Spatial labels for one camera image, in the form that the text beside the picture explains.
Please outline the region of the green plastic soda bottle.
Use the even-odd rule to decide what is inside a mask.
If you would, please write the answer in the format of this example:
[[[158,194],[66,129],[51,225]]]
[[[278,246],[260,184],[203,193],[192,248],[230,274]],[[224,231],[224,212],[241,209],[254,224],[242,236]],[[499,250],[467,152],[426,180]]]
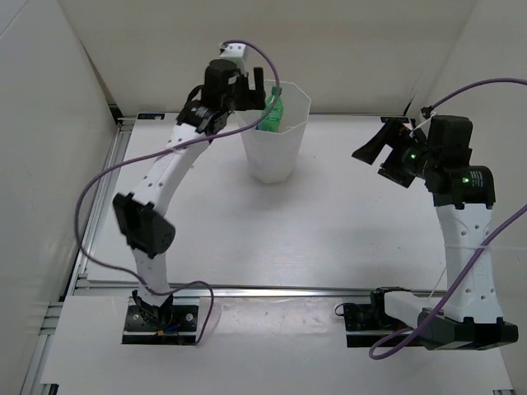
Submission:
[[[264,132],[280,132],[284,106],[282,102],[282,89],[273,86],[271,95],[266,101],[263,113],[263,120],[256,126],[256,129]]]

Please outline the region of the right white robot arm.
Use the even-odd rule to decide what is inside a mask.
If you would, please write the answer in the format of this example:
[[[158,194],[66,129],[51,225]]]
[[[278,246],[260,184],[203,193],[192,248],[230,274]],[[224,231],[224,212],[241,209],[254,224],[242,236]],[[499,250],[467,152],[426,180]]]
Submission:
[[[437,302],[402,287],[371,293],[370,319],[387,329],[400,329],[375,342],[369,356],[383,360],[417,342],[432,350],[484,351],[513,344],[519,329],[505,320],[493,279],[489,244],[526,212],[521,208],[495,230],[490,228],[496,202],[491,170],[472,165],[473,124],[461,116],[431,117],[428,132],[408,128],[397,118],[352,157],[368,165],[385,147],[390,153],[379,175],[409,187],[422,179],[432,195],[445,247],[447,289]]]

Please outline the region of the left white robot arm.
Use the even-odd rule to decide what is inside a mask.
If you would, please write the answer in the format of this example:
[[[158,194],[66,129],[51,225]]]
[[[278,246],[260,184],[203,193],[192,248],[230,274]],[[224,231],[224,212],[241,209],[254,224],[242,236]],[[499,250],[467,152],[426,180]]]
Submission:
[[[175,190],[212,137],[235,111],[265,107],[264,70],[254,69],[254,84],[230,61],[213,61],[204,83],[195,87],[178,115],[167,143],[168,153],[152,167],[130,193],[117,193],[112,201],[121,234],[132,251],[138,289],[133,301],[142,319],[156,330],[173,318],[173,293],[167,280],[166,251],[175,240],[175,227],[166,213]]]

